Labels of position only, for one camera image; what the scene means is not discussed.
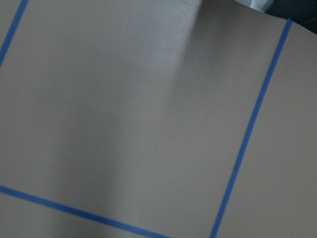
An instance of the blue stripe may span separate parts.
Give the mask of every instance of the blue stripe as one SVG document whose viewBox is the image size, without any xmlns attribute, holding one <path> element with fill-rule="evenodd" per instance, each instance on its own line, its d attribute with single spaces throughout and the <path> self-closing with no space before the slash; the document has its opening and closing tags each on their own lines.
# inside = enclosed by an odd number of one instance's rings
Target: blue stripe
<svg viewBox="0 0 317 238">
<path fill-rule="evenodd" d="M 261 87 L 257 102 L 256 102 L 256 104 L 254 106 L 254 109 L 253 109 L 253 112 L 252 112 L 252 115 L 251 115 L 247 130 L 246 130 L 245 135 L 243 137 L 243 141 L 242 141 L 242 144 L 241 144 L 241 147 L 240 147 L 240 150 L 239 150 L 235 165 L 233 167 L 229 183 L 228 183 L 226 191 L 224 193 L 224 196 L 223 196 L 223 199 L 222 199 L 222 202 L 221 202 L 221 205 L 220 205 L 216 220 L 214 222 L 210 238 L 215 238 L 217 236 L 217 232 L 219 230 L 223 214 L 224 214 L 225 209 L 227 207 L 227 204 L 228 204 L 228 201 L 229 201 L 229 198 L 230 198 L 234 183 L 235 183 L 235 181 L 237 179 L 237 175 L 239 173 L 239 169 L 240 169 L 244 154 L 246 152 L 246 149 L 247 149 L 247 146 L 248 146 L 248 143 L 249 143 L 249 140 L 250 140 L 250 136 L 251 136 L 254 124 L 255 124 L 257 116 L 259 114 L 262 101 L 264 99 L 268 84 L 269 84 L 269 82 L 270 82 L 270 80 L 272 78 L 274 69 L 275 69 L 275 67 L 277 65 L 277 62 L 278 62 L 278 59 L 279 59 L 279 57 L 281 55 L 283 46 L 284 46 L 284 44 L 286 42 L 286 38 L 287 38 L 288 33 L 289 33 L 290 29 L 291 29 L 291 26 L 292 26 L 292 21 L 290 19 L 287 19 L 285 27 L 284 27 L 284 30 L 283 30 L 282 35 L 281 35 L 281 37 L 279 39 L 279 42 L 277 44 L 273 59 L 271 61 L 271 64 L 270 64 L 270 66 L 268 68 L 268 71 L 266 73 L 264 82 L 262 84 L 262 87 Z"/>
<path fill-rule="evenodd" d="M 0 50 L 0 68 L 1 68 L 1 65 L 3 63 L 4 57 L 6 55 L 6 52 L 8 51 L 9 46 L 11 44 L 11 41 L 13 39 L 14 33 L 19 25 L 19 22 L 21 20 L 21 17 L 23 15 L 23 12 L 25 10 L 27 3 L 28 3 L 28 0 L 21 0 L 19 8 L 15 13 L 15 16 L 13 18 L 13 21 L 11 23 L 9 31 L 5 37 L 4 43 L 3 43 L 1 50 Z"/>
<path fill-rule="evenodd" d="M 134 226 L 131 226 L 131 225 L 128 225 L 128 224 L 125 224 L 122 222 L 118 222 L 118 221 L 115 221 L 115 220 L 112 220 L 112 219 L 109 219 L 106 217 L 98 216 L 98 215 L 95 215 L 95 214 L 92 214 L 89 212 L 85 212 L 85 211 L 82 211 L 82 210 L 79 210 L 76 208 L 68 207 L 68 206 L 65 206 L 65 205 L 62 205 L 62 204 L 59 204 L 56 202 L 52 202 L 52 201 L 49 201 L 49 200 L 46 200 L 46 199 L 43 199 L 40 197 L 29 195 L 27 193 L 20 192 L 20 191 L 17 191 L 17 190 L 8 188 L 8 187 L 4 187 L 1 185 L 0 185 L 0 192 L 7 194 L 7 195 L 10 195 L 10 196 L 13 196 L 13 197 L 17 197 L 17 198 L 29 201 L 29 202 L 33 202 L 33 203 L 42 205 L 45 207 L 53 208 L 53 209 L 61 211 L 61 212 L 72 214 L 72 215 L 77 216 L 77 217 L 82 217 L 82 218 L 85 218 L 85 219 L 88 219 L 88 220 L 91 220 L 94 222 L 102 223 L 102 224 L 105 224 L 105 225 L 108 225 L 111 227 L 116 227 L 116 228 L 119 228 L 121 230 L 132 232 L 132 233 L 135 233 L 138 235 L 142 235 L 144 237 L 168 238 L 167 236 L 163 236 L 163 235 L 160 235 L 160 234 L 157 234 L 154 232 L 150 232 L 150 231 L 138 228 L 138 227 L 134 227 Z"/>
</svg>

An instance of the blue line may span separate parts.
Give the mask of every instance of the blue line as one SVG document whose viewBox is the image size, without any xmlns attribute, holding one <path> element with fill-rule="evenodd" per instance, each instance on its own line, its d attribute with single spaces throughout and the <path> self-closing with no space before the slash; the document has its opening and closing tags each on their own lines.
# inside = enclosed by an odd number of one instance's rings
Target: blue line
<svg viewBox="0 0 317 238">
<path fill-rule="evenodd" d="M 59 204 L 56 202 L 52 202 L 52 201 L 49 201 L 49 200 L 46 200 L 46 199 L 43 199 L 40 197 L 29 195 L 27 193 L 20 192 L 20 191 L 17 191 L 17 190 L 8 188 L 8 187 L 4 187 L 1 185 L 0 185 L 0 192 L 4 193 L 6 195 L 10 195 L 13 197 L 17 197 L 17 198 L 20 198 L 20 199 L 23 199 L 23 200 L 26 200 L 29 202 L 33 202 L 33 203 L 42 205 L 45 207 L 53 208 L 53 209 L 58 210 L 58 211 L 72 214 L 74 216 L 82 217 L 82 218 L 85 218 L 85 219 L 88 219 L 88 220 L 91 220 L 94 222 L 102 223 L 102 224 L 105 224 L 105 225 L 108 225 L 111 227 L 116 227 L 116 228 L 119 228 L 121 230 L 132 232 L 132 233 L 135 233 L 138 235 L 142 235 L 144 237 L 169 238 L 167 236 L 163 236 L 163 235 L 160 235 L 160 234 L 157 234 L 154 232 L 150 232 L 150 231 L 147 231 L 147 230 L 135 227 L 135 226 L 131 226 L 131 225 L 128 225 L 128 224 L 125 224 L 122 222 L 118 222 L 118 221 L 115 221 L 115 220 L 112 220 L 112 219 L 109 219 L 106 217 L 98 216 L 98 215 L 95 215 L 95 214 L 92 214 L 89 212 L 85 212 L 85 211 L 82 211 L 82 210 L 79 210 L 76 208 L 68 207 L 68 206 L 65 206 L 65 205 L 62 205 L 62 204 Z"/>
<path fill-rule="evenodd" d="M 16 11 L 16 14 L 15 14 L 13 21 L 11 23 L 11 26 L 9 28 L 9 31 L 5 37 L 4 43 L 3 43 L 1 50 L 0 50 L 0 68 L 1 68 L 1 65 L 3 63 L 4 57 L 6 55 L 6 52 L 8 51 L 9 46 L 11 44 L 11 41 L 13 39 L 14 33 L 19 25 L 19 22 L 21 20 L 21 17 L 23 15 L 23 12 L 25 10 L 27 3 L 28 3 L 28 0 L 21 0 L 19 8 Z"/>
<path fill-rule="evenodd" d="M 282 35 L 281 35 L 281 37 L 279 39 L 279 42 L 277 44 L 274 56 L 272 58 L 271 64 L 270 64 L 270 66 L 268 68 L 268 71 L 266 73 L 264 82 L 262 84 L 262 87 L 261 87 L 257 102 L 256 102 L 256 104 L 254 106 L 254 109 L 253 109 L 253 112 L 252 112 L 252 115 L 251 115 L 247 130 L 246 130 L 246 132 L 244 134 L 243 141 L 242 141 L 242 144 L 241 144 L 241 147 L 240 147 L 240 150 L 239 150 L 239 153 L 238 153 L 234 168 L 232 170 L 229 183 L 228 183 L 226 191 L 224 193 L 224 196 L 223 196 L 223 199 L 222 199 L 222 202 L 221 202 L 221 205 L 220 205 L 216 220 L 214 222 L 210 238 L 216 238 L 216 236 L 217 236 L 217 232 L 219 230 L 223 214 L 224 214 L 225 209 L 227 207 L 227 204 L 228 204 L 228 201 L 229 201 L 229 198 L 230 198 L 234 183 L 235 183 L 235 181 L 237 179 L 237 176 L 238 176 L 238 173 L 239 173 L 239 169 L 240 169 L 244 154 L 246 152 L 246 149 L 247 149 L 247 146 L 248 146 L 248 143 L 249 143 L 249 140 L 250 140 L 250 136 L 251 136 L 254 124 L 256 122 L 257 116 L 258 116 L 259 111 L 260 111 L 260 107 L 261 107 L 262 101 L 264 99 L 268 84 L 269 84 L 269 82 L 270 82 L 270 80 L 272 78 L 274 69 L 275 69 L 275 67 L 277 65 L 277 62 L 278 62 L 278 59 L 279 59 L 279 57 L 281 55 L 283 46 L 284 46 L 284 44 L 286 42 L 286 38 L 287 38 L 288 33 L 289 33 L 290 29 L 291 29 L 291 26 L 292 26 L 292 21 L 290 19 L 287 19 L 285 27 L 284 27 L 284 30 L 282 32 Z"/>
</svg>

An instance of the dark object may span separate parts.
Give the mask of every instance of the dark object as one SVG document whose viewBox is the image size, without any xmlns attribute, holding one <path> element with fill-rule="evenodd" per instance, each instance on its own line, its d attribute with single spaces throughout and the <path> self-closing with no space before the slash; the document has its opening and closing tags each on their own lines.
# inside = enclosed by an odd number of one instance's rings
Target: dark object
<svg viewBox="0 0 317 238">
<path fill-rule="evenodd" d="M 317 0 L 275 0 L 266 13 L 290 18 L 317 34 Z"/>
</svg>

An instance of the blue tape strip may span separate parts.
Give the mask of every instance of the blue tape strip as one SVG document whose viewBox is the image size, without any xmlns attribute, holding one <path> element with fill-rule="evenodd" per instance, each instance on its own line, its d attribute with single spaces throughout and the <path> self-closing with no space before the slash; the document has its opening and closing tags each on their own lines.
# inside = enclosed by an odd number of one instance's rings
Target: blue tape strip
<svg viewBox="0 0 317 238">
<path fill-rule="evenodd" d="M 8 187 L 4 187 L 1 185 L 0 185 L 0 192 L 7 194 L 7 195 L 10 195 L 10 196 L 13 196 L 13 197 L 17 197 L 17 198 L 29 201 L 29 202 L 33 202 L 33 203 L 42 205 L 45 207 L 53 208 L 53 209 L 58 210 L 58 211 L 72 214 L 74 216 L 82 217 L 82 218 L 85 218 L 85 219 L 88 219 L 88 220 L 91 220 L 94 222 L 102 223 L 102 224 L 105 224 L 108 226 L 119 228 L 121 230 L 132 232 L 132 233 L 135 233 L 138 235 L 142 235 L 144 237 L 169 238 L 167 236 L 163 236 L 163 235 L 160 235 L 160 234 L 157 234 L 154 232 L 150 232 L 150 231 L 138 228 L 138 227 L 134 227 L 134 226 L 131 226 L 131 225 L 128 225 L 128 224 L 125 224 L 122 222 L 118 222 L 118 221 L 115 221 L 115 220 L 112 220 L 112 219 L 109 219 L 106 217 L 98 216 L 98 215 L 95 215 L 95 214 L 92 214 L 89 212 L 85 212 L 85 211 L 82 211 L 82 210 L 79 210 L 76 208 L 68 207 L 68 206 L 65 206 L 65 205 L 62 205 L 62 204 L 59 204 L 56 202 L 52 202 L 52 201 L 49 201 L 49 200 L 46 200 L 46 199 L 43 199 L 40 197 L 29 195 L 27 193 L 20 192 L 20 191 L 17 191 L 17 190 L 8 188 Z"/>
<path fill-rule="evenodd" d="M 9 31 L 5 37 L 4 43 L 3 43 L 1 50 L 0 50 L 0 68 L 1 68 L 1 65 L 3 63 L 4 57 L 6 55 L 6 52 L 8 51 L 9 46 L 11 44 L 11 41 L 13 39 L 14 33 L 19 25 L 19 22 L 21 20 L 21 17 L 23 15 L 23 12 L 25 10 L 27 3 L 28 3 L 28 0 L 21 0 L 19 8 L 15 13 L 15 16 L 13 18 L 13 21 L 11 23 Z"/>
<path fill-rule="evenodd" d="M 234 183 L 235 183 L 235 181 L 237 179 L 237 175 L 239 173 L 239 169 L 240 169 L 244 154 L 246 152 L 246 149 L 247 149 L 247 146 L 248 146 L 248 143 L 249 143 L 249 140 L 250 140 L 250 136 L 251 136 L 254 124 L 255 124 L 257 116 L 259 114 L 262 101 L 264 99 L 268 84 L 269 84 L 269 82 L 270 82 L 270 80 L 272 78 L 274 69 L 275 69 L 275 67 L 277 65 L 277 62 L 278 62 L 278 59 L 279 59 L 279 57 L 281 55 L 283 46 L 284 46 L 284 44 L 286 42 L 286 38 L 287 38 L 288 33 L 289 33 L 290 29 L 291 29 L 291 26 L 292 26 L 292 21 L 290 19 L 287 19 L 285 27 L 284 27 L 284 30 L 282 32 L 282 35 L 281 35 L 281 37 L 279 39 L 279 42 L 277 44 L 274 56 L 272 58 L 271 64 L 270 64 L 270 66 L 268 68 L 268 71 L 266 73 L 264 82 L 262 84 L 262 87 L 261 87 L 257 102 L 256 102 L 256 104 L 254 106 L 254 109 L 253 109 L 253 112 L 252 112 L 252 115 L 251 115 L 247 130 L 246 130 L 245 135 L 243 137 L 243 141 L 242 141 L 242 144 L 241 144 L 238 156 L 237 156 L 237 160 L 236 160 L 236 163 L 235 163 L 235 165 L 233 167 L 229 183 L 227 185 L 226 191 L 224 193 L 224 196 L 223 196 L 223 199 L 222 199 L 222 202 L 221 202 L 221 205 L 220 205 L 217 217 L 216 217 L 216 220 L 214 222 L 214 225 L 213 225 L 213 228 L 212 228 L 212 231 L 211 231 L 210 238 L 215 238 L 217 236 L 217 232 L 219 230 L 223 214 L 224 214 L 225 209 L 227 207 L 227 204 L 228 204 L 228 201 L 229 201 L 229 198 L 230 198 Z"/>
</svg>

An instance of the gray floor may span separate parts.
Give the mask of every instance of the gray floor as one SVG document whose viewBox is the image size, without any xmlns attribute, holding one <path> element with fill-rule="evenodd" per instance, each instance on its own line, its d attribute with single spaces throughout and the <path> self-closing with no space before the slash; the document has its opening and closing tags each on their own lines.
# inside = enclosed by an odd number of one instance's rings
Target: gray floor
<svg viewBox="0 0 317 238">
<path fill-rule="evenodd" d="M 1 35 L 13 15 L 1 16 Z M 230 0 L 31 0 L 0 71 L 1 185 L 166 236 L 209 237 L 284 24 Z M 314 216 L 314 37 L 291 32 L 219 238 L 298 237 L 288 226 L 307 208 Z M 286 84 L 299 57 L 312 71 Z M 278 210 L 297 188 L 304 205 L 294 207 L 298 195 Z M 0 200 L 3 237 L 138 237 Z M 279 219 L 289 210 L 295 220 Z M 316 233 L 308 228 L 301 237 Z"/>
</svg>

